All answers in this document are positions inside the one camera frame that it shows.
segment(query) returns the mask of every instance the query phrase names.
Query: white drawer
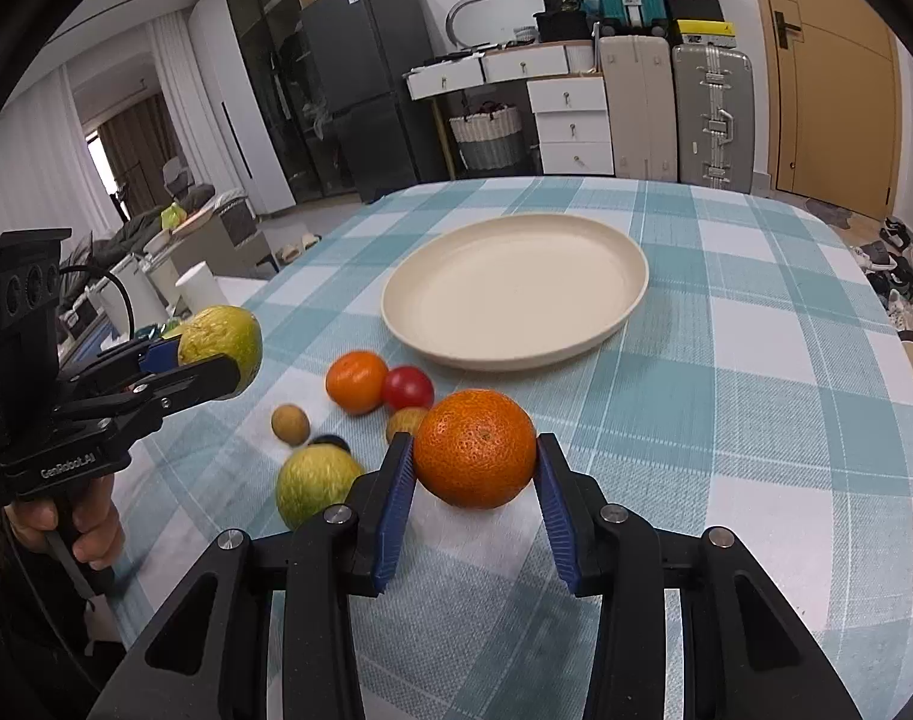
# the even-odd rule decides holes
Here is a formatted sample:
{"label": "white drawer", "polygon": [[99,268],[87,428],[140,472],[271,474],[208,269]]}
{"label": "white drawer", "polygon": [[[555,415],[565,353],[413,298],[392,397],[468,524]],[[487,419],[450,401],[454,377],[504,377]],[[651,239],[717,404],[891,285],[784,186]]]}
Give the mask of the white drawer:
{"label": "white drawer", "polygon": [[551,111],[605,111],[603,79],[547,79],[530,81],[533,113]]}
{"label": "white drawer", "polygon": [[567,52],[563,46],[510,49],[483,57],[483,73],[490,83],[565,76],[569,71]]}
{"label": "white drawer", "polygon": [[483,84],[483,68],[479,57],[469,56],[458,62],[441,62],[431,65],[419,73],[407,76],[410,98],[421,100],[433,95],[443,95],[458,89],[469,89]]}
{"label": "white drawer", "polygon": [[604,111],[536,114],[540,143],[610,143],[610,117]]}
{"label": "white drawer", "polygon": [[546,175],[613,175],[610,143],[540,143]]}

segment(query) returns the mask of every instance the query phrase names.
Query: window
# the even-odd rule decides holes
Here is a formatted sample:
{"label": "window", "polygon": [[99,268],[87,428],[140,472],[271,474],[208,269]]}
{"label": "window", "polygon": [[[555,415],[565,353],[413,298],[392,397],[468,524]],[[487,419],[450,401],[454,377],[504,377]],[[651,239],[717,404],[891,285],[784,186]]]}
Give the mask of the window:
{"label": "window", "polygon": [[103,180],[103,186],[106,188],[106,194],[117,194],[117,179],[113,177],[113,171],[110,170],[110,163],[106,160],[106,151],[103,150],[103,143],[100,143],[100,135],[91,132],[87,136],[87,148],[90,149],[90,156],[93,157],[94,165],[97,166],[97,172],[100,179]]}

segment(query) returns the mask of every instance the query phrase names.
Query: human hand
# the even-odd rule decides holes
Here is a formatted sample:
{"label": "human hand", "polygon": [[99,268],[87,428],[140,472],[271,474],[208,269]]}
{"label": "human hand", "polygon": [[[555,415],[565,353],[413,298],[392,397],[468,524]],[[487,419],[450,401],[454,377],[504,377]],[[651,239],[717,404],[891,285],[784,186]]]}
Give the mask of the human hand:
{"label": "human hand", "polygon": [[[112,565],[124,549],[124,529],[110,498],[113,474],[94,479],[83,498],[74,504],[74,527],[80,531],[73,545],[79,562],[90,563],[95,571]],[[49,498],[12,503],[4,508],[18,541],[31,552],[46,552],[45,531],[56,529],[56,506]]]}

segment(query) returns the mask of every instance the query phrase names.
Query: wooden door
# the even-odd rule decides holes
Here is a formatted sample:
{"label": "wooden door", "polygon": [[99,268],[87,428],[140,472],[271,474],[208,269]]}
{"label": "wooden door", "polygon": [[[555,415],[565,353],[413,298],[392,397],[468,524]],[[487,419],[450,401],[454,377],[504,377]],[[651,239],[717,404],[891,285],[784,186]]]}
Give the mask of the wooden door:
{"label": "wooden door", "polygon": [[864,0],[768,1],[778,69],[770,78],[778,95],[770,106],[779,117],[770,144],[771,153],[778,148],[770,162],[776,188],[884,217],[900,140],[890,29]]}

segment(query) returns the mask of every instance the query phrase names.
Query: orange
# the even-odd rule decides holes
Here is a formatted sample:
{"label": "orange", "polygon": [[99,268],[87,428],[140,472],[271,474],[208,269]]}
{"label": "orange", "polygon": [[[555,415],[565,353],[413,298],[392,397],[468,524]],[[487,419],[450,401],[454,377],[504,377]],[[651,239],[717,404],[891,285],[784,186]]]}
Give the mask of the orange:
{"label": "orange", "polygon": [[495,509],[533,476],[536,431],[525,410],[492,389],[463,389],[423,418],[413,440],[416,476],[464,509]]}
{"label": "orange", "polygon": [[347,352],[327,371],[327,394],[346,413],[372,412],[383,402],[386,363],[368,351]]}

